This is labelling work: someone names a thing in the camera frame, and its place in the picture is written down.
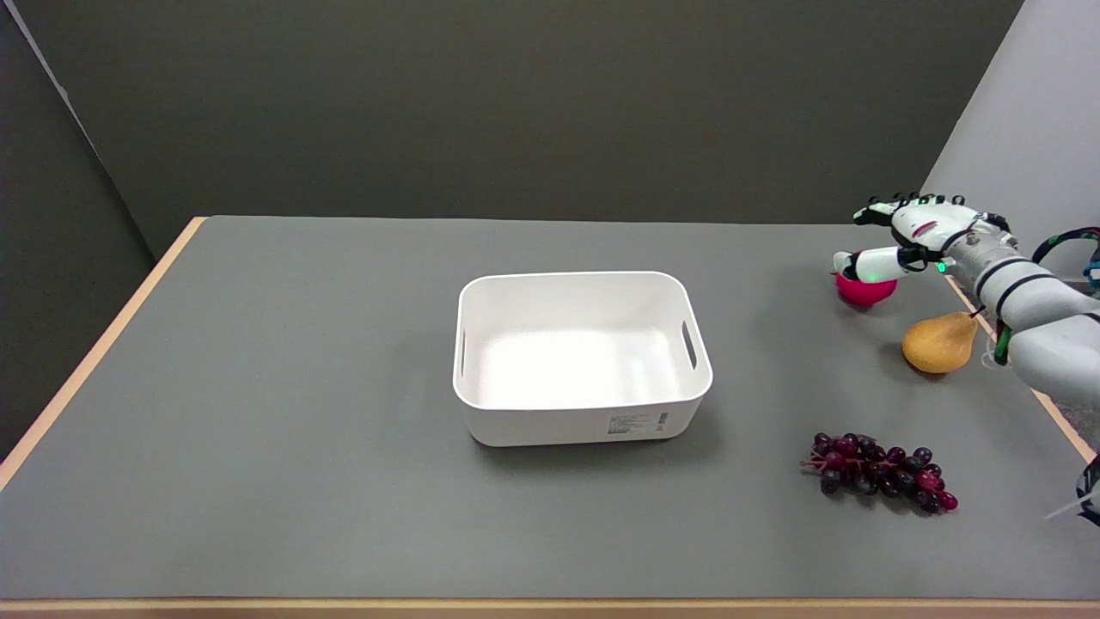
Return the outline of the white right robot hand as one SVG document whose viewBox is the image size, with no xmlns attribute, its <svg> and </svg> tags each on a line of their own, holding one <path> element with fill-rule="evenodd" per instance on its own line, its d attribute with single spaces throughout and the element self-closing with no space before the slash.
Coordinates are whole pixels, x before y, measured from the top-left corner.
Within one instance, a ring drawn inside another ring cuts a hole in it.
<svg viewBox="0 0 1100 619">
<path fill-rule="evenodd" d="M 893 246 L 840 251 L 833 257 L 833 273 L 853 281 L 877 285 L 926 270 L 950 255 L 952 247 L 969 237 L 1007 236 L 1011 228 L 1003 215 L 975 211 L 963 195 L 947 199 L 938 194 L 895 194 L 892 201 L 872 197 L 853 215 L 856 226 L 886 226 Z"/>
</svg>

